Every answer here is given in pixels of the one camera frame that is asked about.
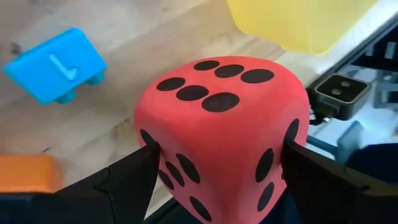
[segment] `wooden table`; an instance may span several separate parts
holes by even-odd
[[[328,54],[285,52],[235,28],[225,0],[0,1],[0,65],[69,27],[82,28],[109,68],[99,86],[81,86],[67,105],[41,106],[0,76],[0,154],[53,155],[74,183],[138,149],[131,129],[134,105],[156,77],[192,60],[250,55],[285,65],[309,84],[393,13],[380,0]],[[171,195],[158,181],[147,214]]]

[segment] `yellow plastic container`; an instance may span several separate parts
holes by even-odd
[[[284,49],[326,53],[377,0],[228,0],[237,27]]]

